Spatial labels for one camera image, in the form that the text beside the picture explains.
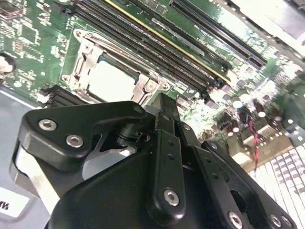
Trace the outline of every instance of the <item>red wire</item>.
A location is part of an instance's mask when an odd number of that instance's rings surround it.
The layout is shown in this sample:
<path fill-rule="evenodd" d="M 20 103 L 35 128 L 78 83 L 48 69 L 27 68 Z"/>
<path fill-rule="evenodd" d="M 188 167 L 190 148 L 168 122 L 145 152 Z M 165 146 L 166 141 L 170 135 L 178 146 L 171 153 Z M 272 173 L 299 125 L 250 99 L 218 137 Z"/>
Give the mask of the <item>red wire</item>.
<path fill-rule="evenodd" d="M 251 132 L 252 132 L 252 134 L 254 136 L 254 152 L 255 152 L 255 156 L 254 156 L 254 162 L 255 162 L 254 172 L 256 172 L 257 165 L 258 165 L 258 156 L 259 156 L 259 151 L 258 151 L 258 148 L 257 148 L 258 136 L 257 136 L 257 132 L 253 128 L 252 121 L 249 121 L 249 127 L 250 127 L 250 130 L 251 130 Z"/>

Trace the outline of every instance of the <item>motherboard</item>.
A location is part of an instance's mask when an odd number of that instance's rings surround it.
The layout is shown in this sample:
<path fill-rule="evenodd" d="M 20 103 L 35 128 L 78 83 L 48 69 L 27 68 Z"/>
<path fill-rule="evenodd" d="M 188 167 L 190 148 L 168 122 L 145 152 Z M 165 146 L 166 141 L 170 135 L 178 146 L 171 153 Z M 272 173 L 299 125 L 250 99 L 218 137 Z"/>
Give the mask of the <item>motherboard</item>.
<path fill-rule="evenodd" d="M 242 164 L 277 137 L 292 147 L 281 113 L 303 83 L 302 36 L 270 34 L 225 0 L 0 0 L 0 83 L 37 107 L 165 93 Z"/>

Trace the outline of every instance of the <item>cable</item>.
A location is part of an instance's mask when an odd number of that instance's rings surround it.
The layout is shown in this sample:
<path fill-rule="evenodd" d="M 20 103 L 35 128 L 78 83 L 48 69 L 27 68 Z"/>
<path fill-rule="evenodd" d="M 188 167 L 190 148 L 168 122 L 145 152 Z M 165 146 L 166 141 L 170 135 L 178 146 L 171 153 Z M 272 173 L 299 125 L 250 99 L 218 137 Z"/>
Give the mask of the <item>cable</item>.
<path fill-rule="evenodd" d="M 258 151 L 258 147 L 257 147 L 259 134 L 256 132 L 256 130 L 255 130 L 254 126 L 253 126 L 253 122 L 252 122 L 250 117 L 247 117 L 247 122 L 248 122 L 250 130 L 251 130 L 251 132 L 253 134 L 253 137 L 254 137 L 254 152 L 255 152 L 255 156 L 254 156 L 254 163 L 255 163 L 254 172 L 256 172 L 257 165 L 258 165 L 258 157 L 259 157 L 259 151 Z"/>

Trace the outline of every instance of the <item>black bracket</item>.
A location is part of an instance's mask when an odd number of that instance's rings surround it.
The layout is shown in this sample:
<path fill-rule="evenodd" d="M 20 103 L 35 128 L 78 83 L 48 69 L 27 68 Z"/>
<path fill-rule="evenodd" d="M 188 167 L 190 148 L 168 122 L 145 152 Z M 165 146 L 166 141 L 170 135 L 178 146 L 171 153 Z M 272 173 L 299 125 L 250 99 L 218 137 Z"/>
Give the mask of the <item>black bracket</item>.
<path fill-rule="evenodd" d="M 291 228 L 284 219 L 296 228 L 219 145 L 200 146 L 191 127 L 180 121 L 175 100 L 160 94 L 153 105 L 157 115 L 119 102 L 24 116 L 13 162 L 20 153 L 30 155 L 58 195 L 49 229 L 269 229 L 276 223 Z M 96 134 L 102 137 L 94 147 Z M 67 142 L 71 135 L 79 138 Z M 81 168 L 89 153 L 117 145 L 137 152 L 84 181 Z M 37 177 L 29 178 L 35 186 Z"/>

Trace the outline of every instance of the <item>white sticker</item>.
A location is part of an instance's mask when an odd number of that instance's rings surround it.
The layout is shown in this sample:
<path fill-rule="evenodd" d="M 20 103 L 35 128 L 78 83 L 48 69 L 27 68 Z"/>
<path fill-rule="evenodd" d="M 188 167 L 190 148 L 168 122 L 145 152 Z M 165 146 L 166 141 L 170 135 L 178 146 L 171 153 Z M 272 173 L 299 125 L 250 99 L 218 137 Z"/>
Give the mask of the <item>white sticker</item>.
<path fill-rule="evenodd" d="M 29 198 L 0 187 L 0 213 L 17 218 Z"/>

